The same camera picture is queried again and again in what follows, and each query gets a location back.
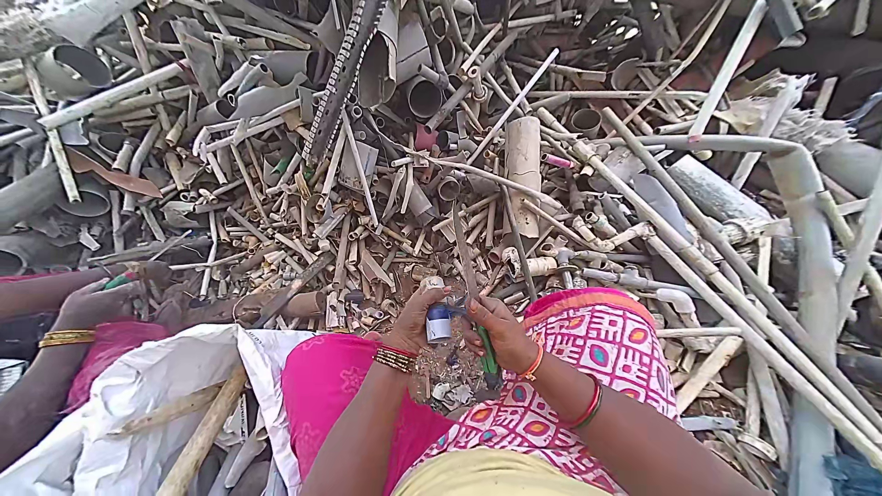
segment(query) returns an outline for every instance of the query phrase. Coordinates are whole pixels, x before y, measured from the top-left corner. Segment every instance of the orange thread bracelet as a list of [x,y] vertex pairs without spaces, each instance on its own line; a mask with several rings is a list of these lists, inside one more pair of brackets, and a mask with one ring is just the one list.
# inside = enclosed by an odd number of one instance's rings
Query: orange thread bracelet
[[540,345],[539,346],[539,356],[536,357],[536,361],[533,362],[532,365],[530,365],[530,368],[528,368],[526,372],[519,375],[518,379],[526,379],[526,380],[530,380],[530,381],[536,380],[536,376],[533,375],[533,372],[536,372],[536,369],[539,368],[539,364],[542,362],[542,355],[544,355],[544,354],[545,354],[545,350],[543,349],[543,346]]

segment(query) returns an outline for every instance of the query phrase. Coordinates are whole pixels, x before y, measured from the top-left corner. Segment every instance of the pink cloth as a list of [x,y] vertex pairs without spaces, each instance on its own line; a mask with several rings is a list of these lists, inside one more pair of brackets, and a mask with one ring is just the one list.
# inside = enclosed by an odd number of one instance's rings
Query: pink cloth
[[86,353],[83,364],[73,378],[71,389],[67,392],[67,408],[63,413],[71,413],[89,401],[92,383],[117,358],[121,357],[147,341],[158,341],[169,337],[168,330],[159,324],[136,322],[109,322],[95,328],[95,342]]
[[[288,355],[281,389],[301,478],[310,473],[331,427],[358,393],[376,351],[373,341],[324,334],[302,342]],[[405,395],[389,453],[384,495],[392,493],[407,468],[451,426],[452,420]]]
[[[605,288],[559,291],[527,308],[524,328],[528,335],[544,335],[546,353],[676,420],[674,388],[652,316],[625,293]],[[565,475],[611,494],[626,494],[576,433],[558,425],[557,413],[528,380],[511,372],[504,379],[498,400],[472,407],[415,465],[460,449],[510,449],[538,456]]]

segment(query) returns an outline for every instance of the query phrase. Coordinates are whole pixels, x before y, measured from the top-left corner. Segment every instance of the pipe scrap pile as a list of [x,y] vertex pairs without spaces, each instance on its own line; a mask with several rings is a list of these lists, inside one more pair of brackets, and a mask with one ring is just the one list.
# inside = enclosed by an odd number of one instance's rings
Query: pipe scrap pile
[[757,486],[832,494],[834,432],[882,468],[882,359],[842,333],[882,312],[882,175],[841,163],[880,153],[822,118],[835,81],[743,75],[833,1],[97,3],[0,26],[4,275],[158,257],[194,321],[365,334],[464,287],[458,223],[516,315],[644,303],[684,426]]

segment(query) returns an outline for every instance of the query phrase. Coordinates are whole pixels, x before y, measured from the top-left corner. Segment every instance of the woman's right hand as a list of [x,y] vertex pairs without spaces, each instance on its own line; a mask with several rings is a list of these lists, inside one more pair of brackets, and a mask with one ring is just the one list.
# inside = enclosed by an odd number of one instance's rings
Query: woman's right hand
[[[487,329],[499,365],[517,374],[526,372],[539,355],[539,345],[527,337],[524,327],[514,318],[508,307],[498,299],[479,296],[466,303],[469,318],[477,326]],[[466,346],[478,356],[486,350],[475,330],[469,327],[464,333]]]
[[127,282],[104,290],[109,281],[105,278],[72,292],[61,305],[53,330],[94,329],[105,322],[130,319],[131,300],[144,294],[144,283]]

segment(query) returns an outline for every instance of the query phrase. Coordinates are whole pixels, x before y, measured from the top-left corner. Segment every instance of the woman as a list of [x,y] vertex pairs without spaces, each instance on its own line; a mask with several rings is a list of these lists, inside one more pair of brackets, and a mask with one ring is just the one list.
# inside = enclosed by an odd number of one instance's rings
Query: woman
[[282,390],[302,496],[761,494],[675,423],[652,318],[613,289],[544,297],[523,324],[470,299],[506,370],[500,398],[456,423],[415,405],[406,371],[449,291],[417,291],[382,343],[327,334],[291,352]]

